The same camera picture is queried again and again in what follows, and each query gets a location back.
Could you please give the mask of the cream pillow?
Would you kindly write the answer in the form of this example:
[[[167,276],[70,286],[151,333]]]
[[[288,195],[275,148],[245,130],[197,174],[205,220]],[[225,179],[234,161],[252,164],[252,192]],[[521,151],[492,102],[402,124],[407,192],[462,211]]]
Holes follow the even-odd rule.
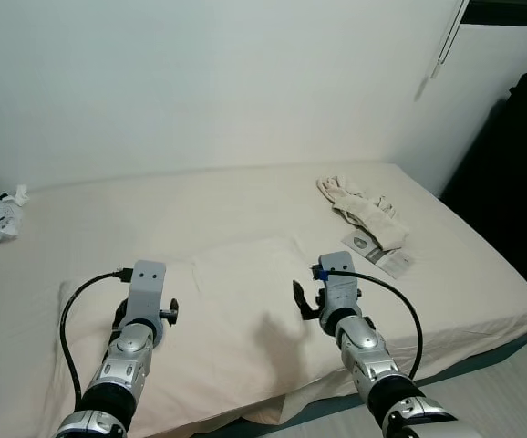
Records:
[[[221,245],[171,260],[165,299],[179,321],[152,353],[129,438],[208,433],[246,416],[281,424],[314,401],[354,392],[333,338],[301,318],[316,257],[292,237]]]

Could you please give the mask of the white printed paper label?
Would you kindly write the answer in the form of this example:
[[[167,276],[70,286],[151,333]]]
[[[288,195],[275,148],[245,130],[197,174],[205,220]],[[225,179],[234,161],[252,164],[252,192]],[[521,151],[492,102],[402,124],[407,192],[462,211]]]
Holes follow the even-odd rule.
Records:
[[[364,229],[352,231],[340,242],[392,278],[404,276],[414,264],[414,259],[404,249],[383,249],[376,238]]]

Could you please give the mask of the beige folded garment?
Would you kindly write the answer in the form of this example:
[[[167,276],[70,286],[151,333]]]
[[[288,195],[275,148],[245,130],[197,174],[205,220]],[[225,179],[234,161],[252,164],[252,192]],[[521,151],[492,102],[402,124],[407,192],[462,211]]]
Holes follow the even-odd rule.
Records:
[[[367,231],[381,249],[397,250],[405,245],[409,228],[387,196],[342,174],[318,178],[316,187],[347,222]]]

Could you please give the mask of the bed with cream sheet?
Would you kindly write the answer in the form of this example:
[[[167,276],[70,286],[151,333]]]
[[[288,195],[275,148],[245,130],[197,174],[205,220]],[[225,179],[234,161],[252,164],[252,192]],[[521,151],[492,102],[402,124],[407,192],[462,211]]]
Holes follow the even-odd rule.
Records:
[[[47,438],[71,413],[58,345],[65,300],[83,281],[136,260],[292,237],[316,257],[354,228],[318,191],[342,174],[385,195],[409,226],[413,267],[392,284],[420,316],[418,377],[527,333],[527,283],[475,230],[394,164],[348,162],[192,172],[43,189],[17,238],[0,243],[0,438]]]

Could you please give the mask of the white blind wand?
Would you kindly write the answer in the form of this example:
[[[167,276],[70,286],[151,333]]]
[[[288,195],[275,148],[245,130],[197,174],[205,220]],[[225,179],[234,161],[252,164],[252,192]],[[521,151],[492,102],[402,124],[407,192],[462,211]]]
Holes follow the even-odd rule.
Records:
[[[452,45],[456,40],[457,32],[459,32],[460,25],[462,25],[462,18],[465,11],[467,11],[470,0],[452,0],[452,9],[446,29],[442,35],[442,40],[439,42],[438,50],[434,56],[434,61],[431,63],[430,70],[428,70],[427,80],[436,78],[441,71],[443,63],[446,62],[447,55],[450,54]]]

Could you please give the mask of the dark window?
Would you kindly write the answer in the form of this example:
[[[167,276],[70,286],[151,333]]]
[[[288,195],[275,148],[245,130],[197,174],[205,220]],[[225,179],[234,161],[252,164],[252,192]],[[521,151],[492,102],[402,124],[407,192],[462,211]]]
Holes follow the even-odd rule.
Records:
[[[460,23],[527,26],[527,0],[469,0]]]

